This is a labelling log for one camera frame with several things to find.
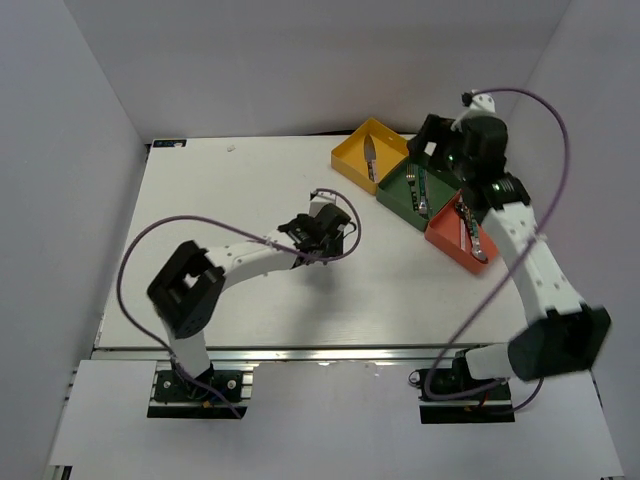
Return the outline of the spoon with pink handle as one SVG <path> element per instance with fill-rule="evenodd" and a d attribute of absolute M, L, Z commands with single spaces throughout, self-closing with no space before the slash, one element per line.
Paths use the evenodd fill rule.
<path fill-rule="evenodd" d="M 473 248 L 473 224 L 472 224 L 472 215 L 469 211 L 468 207 L 464 204 L 463 201 L 458 201 L 456 203 L 456 212 L 460 219 L 460 229 L 461 229 L 461 248 L 464 249 L 468 247 L 469 249 Z"/>

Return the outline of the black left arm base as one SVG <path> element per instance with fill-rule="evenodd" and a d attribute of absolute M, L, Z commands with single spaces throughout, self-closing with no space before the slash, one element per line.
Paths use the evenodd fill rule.
<path fill-rule="evenodd" d="M 186 380 L 174 365 L 156 371 L 147 407 L 151 419 L 240 420 L 247 411 L 251 383 L 241 370 L 210 367 Z"/>

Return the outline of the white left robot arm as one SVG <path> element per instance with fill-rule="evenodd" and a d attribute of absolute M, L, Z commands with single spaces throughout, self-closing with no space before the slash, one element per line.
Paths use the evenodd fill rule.
<path fill-rule="evenodd" d="M 211 362 L 203 330 L 221 294 L 231 287 L 343 254 L 344 230 L 351 217 L 328 201 L 314 201 L 308 213 L 278 226 L 263 238 L 207 250 L 181 243 L 147 288 L 163 322 L 179 371 L 177 387 L 199 399 L 211 387 Z"/>

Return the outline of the fork with black patterned handle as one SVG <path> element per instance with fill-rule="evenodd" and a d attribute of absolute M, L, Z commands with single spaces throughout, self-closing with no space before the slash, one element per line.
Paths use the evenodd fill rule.
<path fill-rule="evenodd" d="M 418 213 L 419 200 L 418 200 L 418 190 L 417 190 L 417 171 L 414 164 L 412 163 L 407 164 L 405 178 L 410 189 L 413 211 Z"/>

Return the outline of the spoon with green handle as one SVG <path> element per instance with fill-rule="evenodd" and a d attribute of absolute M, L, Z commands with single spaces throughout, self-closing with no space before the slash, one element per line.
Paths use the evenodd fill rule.
<path fill-rule="evenodd" d="M 478 224 L 472 214 L 468 215 L 469 234 L 471 239 L 471 254 L 479 262 L 488 263 L 488 257 L 481 247 Z"/>

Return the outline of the knife with black patterned handle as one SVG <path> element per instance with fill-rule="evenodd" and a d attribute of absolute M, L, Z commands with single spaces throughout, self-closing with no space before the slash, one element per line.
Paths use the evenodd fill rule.
<path fill-rule="evenodd" d="M 369 179 L 373 182 L 373 183 L 377 183 L 377 173 L 376 173 L 376 167 L 375 167 L 375 161 L 374 160 L 368 160 L 367 161 L 367 167 L 368 167 L 368 175 L 369 175 Z"/>

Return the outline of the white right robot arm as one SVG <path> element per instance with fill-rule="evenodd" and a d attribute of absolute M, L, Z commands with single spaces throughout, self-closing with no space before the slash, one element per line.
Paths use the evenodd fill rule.
<path fill-rule="evenodd" d="M 521 299 L 527 327 L 506 343 L 476 347 L 451 374 L 472 399 L 488 380 L 539 380 L 593 367 L 611 327 L 571 285 L 538 232 L 530 196 L 505 169 L 506 124 L 493 114 L 454 120 L 430 114 L 407 143 L 411 161 L 450 171 L 464 203 L 497 247 Z"/>

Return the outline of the knife with pink handle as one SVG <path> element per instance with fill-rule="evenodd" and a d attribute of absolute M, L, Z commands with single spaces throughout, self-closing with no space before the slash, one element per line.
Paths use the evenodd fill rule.
<path fill-rule="evenodd" d="M 367 134 L 364 138 L 363 147 L 365 160 L 375 161 L 377 158 L 375 143 L 373 138 L 369 134 Z"/>

